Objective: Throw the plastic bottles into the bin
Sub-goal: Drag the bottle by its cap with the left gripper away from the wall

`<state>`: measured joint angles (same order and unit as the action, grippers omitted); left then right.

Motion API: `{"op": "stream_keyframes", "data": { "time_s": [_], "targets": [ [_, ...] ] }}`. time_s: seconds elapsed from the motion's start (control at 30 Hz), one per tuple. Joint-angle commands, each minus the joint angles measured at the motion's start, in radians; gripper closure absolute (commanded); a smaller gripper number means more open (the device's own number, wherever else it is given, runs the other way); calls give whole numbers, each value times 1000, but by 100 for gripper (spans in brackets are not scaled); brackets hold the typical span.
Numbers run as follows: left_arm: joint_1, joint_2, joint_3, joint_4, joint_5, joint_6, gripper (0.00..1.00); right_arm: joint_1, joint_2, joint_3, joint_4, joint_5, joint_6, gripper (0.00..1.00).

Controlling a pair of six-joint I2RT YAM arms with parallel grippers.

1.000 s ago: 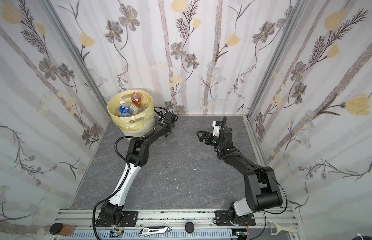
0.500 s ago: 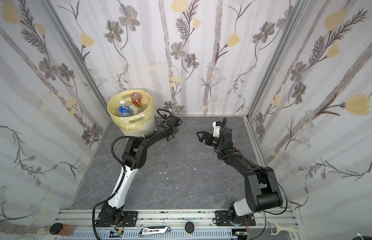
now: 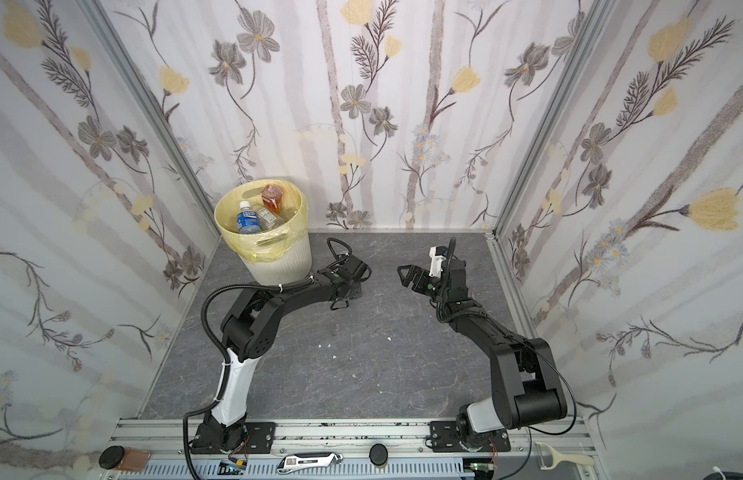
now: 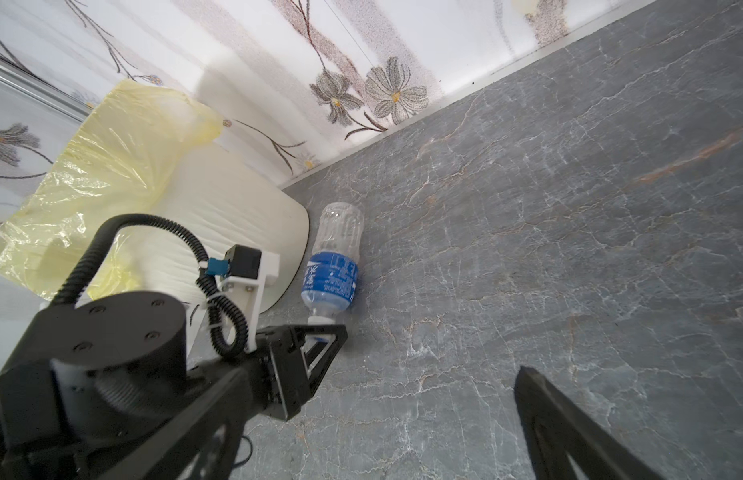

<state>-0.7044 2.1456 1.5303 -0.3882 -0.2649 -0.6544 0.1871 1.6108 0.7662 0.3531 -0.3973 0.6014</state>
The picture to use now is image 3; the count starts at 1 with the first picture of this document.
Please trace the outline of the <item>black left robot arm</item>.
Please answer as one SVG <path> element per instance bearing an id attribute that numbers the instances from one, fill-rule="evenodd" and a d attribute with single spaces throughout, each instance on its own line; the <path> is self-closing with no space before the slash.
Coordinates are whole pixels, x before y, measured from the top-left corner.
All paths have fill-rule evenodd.
<path id="1" fill-rule="evenodd" d="M 303 280 L 288 284 L 233 284 L 211 293 L 202 305 L 201 324 L 223 355 L 218 390 L 212 402 L 183 416 L 185 454 L 231 453 L 250 434 L 248 400 L 260 359 L 274 346 L 284 317 L 318 303 L 331 310 L 350 306 L 362 296 L 362 284 L 372 268 L 355 256 L 349 244 L 329 238 L 333 261 Z M 239 296 L 221 321 L 219 335 L 209 324 L 209 308 L 224 293 Z"/>

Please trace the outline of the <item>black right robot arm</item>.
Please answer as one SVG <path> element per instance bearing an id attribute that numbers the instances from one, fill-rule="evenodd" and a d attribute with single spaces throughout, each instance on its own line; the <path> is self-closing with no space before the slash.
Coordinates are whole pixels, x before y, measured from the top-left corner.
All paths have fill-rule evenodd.
<path id="1" fill-rule="evenodd" d="M 567 417 L 565 382 L 547 341 L 529 339 L 497 323 L 467 287 L 465 261 L 455 256 L 457 240 L 431 248 L 431 266 L 397 268 L 401 285 L 425 295 L 437 321 L 471 340 L 489 359 L 491 392 L 467 404 L 457 416 L 457 438 L 467 450 L 479 450 L 497 434 L 534 428 Z"/>

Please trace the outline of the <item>red orange tea bottle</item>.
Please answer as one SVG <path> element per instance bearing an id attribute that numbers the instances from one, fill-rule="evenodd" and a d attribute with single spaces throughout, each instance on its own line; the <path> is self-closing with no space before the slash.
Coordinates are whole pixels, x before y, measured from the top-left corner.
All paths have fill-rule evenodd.
<path id="1" fill-rule="evenodd" d="M 278 215 L 282 213 L 283 195 L 282 188 L 273 183 L 266 185 L 261 192 L 261 198 L 265 208 Z"/>

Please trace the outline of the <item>clear bottle blue label top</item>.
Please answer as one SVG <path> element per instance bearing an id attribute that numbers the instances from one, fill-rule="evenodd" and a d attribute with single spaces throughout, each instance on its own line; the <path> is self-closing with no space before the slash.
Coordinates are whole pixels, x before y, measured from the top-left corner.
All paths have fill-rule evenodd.
<path id="1" fill-rule="evenodd" d="M 262 232 L 260 218 L 252 204 L 243 200 L 239 203 L 239 213 L 237 214 L 237 226 L 239 234 L 251 235 Z"/>

